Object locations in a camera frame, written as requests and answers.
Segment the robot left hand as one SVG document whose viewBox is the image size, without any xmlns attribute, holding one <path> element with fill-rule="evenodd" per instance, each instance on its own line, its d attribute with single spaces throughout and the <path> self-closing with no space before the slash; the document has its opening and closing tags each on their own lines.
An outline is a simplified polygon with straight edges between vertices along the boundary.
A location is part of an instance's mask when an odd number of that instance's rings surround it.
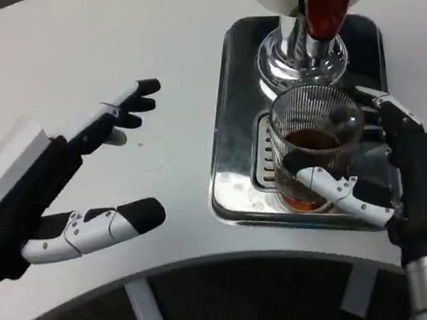
<svg viewBox="0 0 427 320">
<path fill-rule="evenodd" d="M 118 129 L 141 126 L 141 113 L 155 108 L 160 88 L 155 78 L 136 81 L 72 130 L 51 136 L 22 121 L 0 143 L 0 283 L 17 280 L 31 265 L 80 258 L 143 236 L 165 221 L 166 210 L 151 197 L 46 214 L 87 155 L 104 144 L 123 145 Z"/>
</svg>

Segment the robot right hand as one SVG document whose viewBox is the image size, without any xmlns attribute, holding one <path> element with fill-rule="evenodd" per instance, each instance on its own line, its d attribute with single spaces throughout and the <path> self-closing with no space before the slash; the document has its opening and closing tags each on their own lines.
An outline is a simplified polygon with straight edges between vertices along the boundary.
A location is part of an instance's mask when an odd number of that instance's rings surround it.
<svg viewBox="0 0 427 320">
<path fill-rule="evenodd" d="M 360 103 L 374 106 L 390 148 L 388 161 L 399 170 L 400 204 L 382 207 L 377 187 L 357 176 L 333 174 L 311 156 L 287 154 L 283 167 L 297 182 L 342 211 L 387 229 L 389 240 L 401 250 L 403 266 L 427 257 L 427 131 L 422 121 L 386 91 L 356 86 Z"/>
</svg>

